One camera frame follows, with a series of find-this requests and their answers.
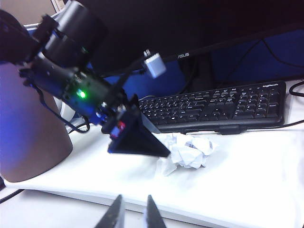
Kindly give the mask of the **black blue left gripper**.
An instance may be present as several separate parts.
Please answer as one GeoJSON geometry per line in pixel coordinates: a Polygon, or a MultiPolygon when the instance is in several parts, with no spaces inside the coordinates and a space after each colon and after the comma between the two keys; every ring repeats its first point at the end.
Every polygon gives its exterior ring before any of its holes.
{"type": "Polygon", "coordinates": [[[110,130],[109,153],[138,154],[168,157],[170,150],[152,133],[160,130],[139,108],[138,96],[128,101],[125,91],[96,77],[92,73],[64,73],[62,76],[62,100],[79,113],[84,123],[76,127],[79,133],[90,130],[90,124],[98,125],[113,117],[120,106],[135,105],[139,111],[125,111],[118,115],[110,130]]]}

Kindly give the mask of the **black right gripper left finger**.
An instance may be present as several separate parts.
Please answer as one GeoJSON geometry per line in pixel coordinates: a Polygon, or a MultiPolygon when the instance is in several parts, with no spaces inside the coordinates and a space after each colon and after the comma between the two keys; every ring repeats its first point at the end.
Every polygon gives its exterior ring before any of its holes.
{"type": "Polygon", "coordinates": [[[95,228],[123,228],[125,218],[125,201],[120,194],[113,201],[95,228]]]}

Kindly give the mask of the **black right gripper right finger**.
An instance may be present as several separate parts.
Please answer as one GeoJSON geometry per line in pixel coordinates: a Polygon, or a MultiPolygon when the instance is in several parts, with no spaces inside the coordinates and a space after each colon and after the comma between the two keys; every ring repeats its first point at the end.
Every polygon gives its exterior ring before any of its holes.
{"type": "Polygon", "coordinates": [[[147,206],[143,213],[143,228],[166,228],[163,218],[151,195],[148,195],[147,206]]]}

